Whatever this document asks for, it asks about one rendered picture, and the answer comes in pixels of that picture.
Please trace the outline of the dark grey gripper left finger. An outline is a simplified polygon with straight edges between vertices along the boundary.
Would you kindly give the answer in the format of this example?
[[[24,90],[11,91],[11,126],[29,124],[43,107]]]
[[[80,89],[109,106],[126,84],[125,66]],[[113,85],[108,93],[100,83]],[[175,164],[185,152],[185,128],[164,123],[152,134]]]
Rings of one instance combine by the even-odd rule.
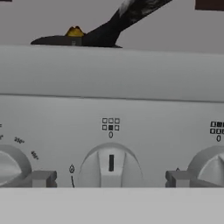
[[[13,180],[7,184],[7,187],[19,188],[47,188],[57,186],[57,172],[56,171],[33,171],[26,178]]]

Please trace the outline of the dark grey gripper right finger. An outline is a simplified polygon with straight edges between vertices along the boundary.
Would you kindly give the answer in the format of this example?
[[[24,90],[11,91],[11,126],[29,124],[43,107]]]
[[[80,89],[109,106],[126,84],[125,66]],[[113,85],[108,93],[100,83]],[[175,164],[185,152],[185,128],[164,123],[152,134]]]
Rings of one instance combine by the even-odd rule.
[[[190,174],[188,171],[167,171],[165,173],[166,187],[220,187],[214,183],[200,180]]]

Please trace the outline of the white burner knob with black line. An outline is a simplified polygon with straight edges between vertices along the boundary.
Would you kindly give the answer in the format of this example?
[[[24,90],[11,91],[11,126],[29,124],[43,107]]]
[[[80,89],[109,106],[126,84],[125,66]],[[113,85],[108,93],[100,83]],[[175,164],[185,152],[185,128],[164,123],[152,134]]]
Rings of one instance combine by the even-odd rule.
[[[78,187],[143,187],[144,177],[135,154],[119,143],[103,143],[84,158]]]

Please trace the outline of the black frying pan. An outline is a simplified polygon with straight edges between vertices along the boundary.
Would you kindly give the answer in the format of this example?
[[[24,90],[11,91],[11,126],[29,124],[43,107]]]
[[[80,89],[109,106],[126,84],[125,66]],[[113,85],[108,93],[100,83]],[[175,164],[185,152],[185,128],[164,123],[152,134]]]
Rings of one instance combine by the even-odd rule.
[[[64,35],[43,36],[34,39],[35,46],[84,46],[118,48],[116,41],[120,34],[146,18],[154,11],[164,7],[172,0],[125,0],[109,21],[80,38]]]

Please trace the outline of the white oven temperature knob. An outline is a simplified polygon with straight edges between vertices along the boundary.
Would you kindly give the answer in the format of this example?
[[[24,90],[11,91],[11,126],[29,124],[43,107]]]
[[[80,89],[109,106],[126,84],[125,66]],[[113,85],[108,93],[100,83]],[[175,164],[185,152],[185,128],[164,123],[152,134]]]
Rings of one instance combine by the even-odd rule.
[[[19,148],[0,144],[0,187],[19,186],[31,173],[31,163]]]

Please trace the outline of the white stove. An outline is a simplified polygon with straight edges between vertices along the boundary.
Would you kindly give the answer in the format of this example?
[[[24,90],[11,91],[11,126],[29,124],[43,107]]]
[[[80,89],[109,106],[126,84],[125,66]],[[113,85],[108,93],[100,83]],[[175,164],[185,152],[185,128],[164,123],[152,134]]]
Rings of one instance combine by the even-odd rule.
[[[224,146],[224,55],[0,45],[0,144],[77,188],[84,158],[106,143],[135,154],[143,187],[166,187],[167,171]]]

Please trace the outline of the dark brown wall cabinet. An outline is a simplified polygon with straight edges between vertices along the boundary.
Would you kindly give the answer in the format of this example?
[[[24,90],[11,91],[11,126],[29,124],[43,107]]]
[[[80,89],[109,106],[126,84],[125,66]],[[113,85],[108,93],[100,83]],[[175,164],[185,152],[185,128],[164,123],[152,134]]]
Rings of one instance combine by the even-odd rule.
[[[224,0],[195,0],[195,9],[202,11],[224,11]]]

